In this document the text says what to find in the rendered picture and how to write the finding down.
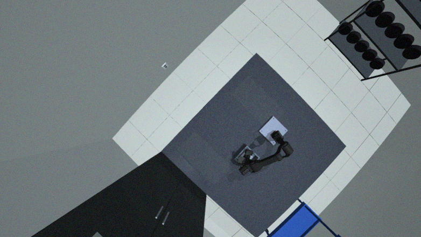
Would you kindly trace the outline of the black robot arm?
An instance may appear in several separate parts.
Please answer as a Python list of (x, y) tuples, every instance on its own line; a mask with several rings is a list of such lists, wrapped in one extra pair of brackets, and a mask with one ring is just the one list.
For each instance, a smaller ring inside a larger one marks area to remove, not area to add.
[[(258, 160), (255, 159), (253, 160), (248, 160), (247, 163), (246, 161), (246, 157), (241, 157), (238, 156), (238, 160), (237, 163), (238, 165), (242, 165), (245, 164), (244, 166), (242, 166), (239, 171), (242, 175), (248, 173), (249, 171), (251, 173), (255, 173), (259, 170), (261, 170), (262, 167), (269, 165), (271, 163), (277, 162), (277, 161), (281, 161), (284, 158), (290, 157), (290, 155), (293, 153), (293, 149), (292, 147), (289, 145), (289, 143), (286, 141), (284, 142), (284, 137), (281, 135), (281, 133), (279, 132), (279, 130), (275, 130), (271, 133), (271, 137), (275, 140), (275, 142), (277, 144), (280, 144), (280, 146), (277, 149), (277, 152), (274, 153), (273, 155), (266, 157), (264, 159)], [(281, 150), (283, 150), (285, 152), (285, 156), (281, 156), (280, 152)]]

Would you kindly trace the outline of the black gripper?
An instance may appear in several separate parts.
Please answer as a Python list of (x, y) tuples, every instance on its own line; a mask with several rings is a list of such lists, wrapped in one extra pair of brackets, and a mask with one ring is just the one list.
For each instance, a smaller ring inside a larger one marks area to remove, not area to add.
[[(246, 163), (247, 163), (247, 161), (248, 161), (248, 160), (251, 160), (251, 159), (250, 159), (250, 157), (252, 156), (252, 154), (253, 154), (253, 151), (248, 150), (248, 149), (246, 149), (246, 150), (245, 150), (244, 157), (246, 157), (246, 158), (247, 158), (247, 159), (246, 159), (246, 161), (245, 161)], [(245, 163), (245, 164), (246, 164), (246, 163)], [(244, 166), (245, 164), (242, 164), (242, 165)]]

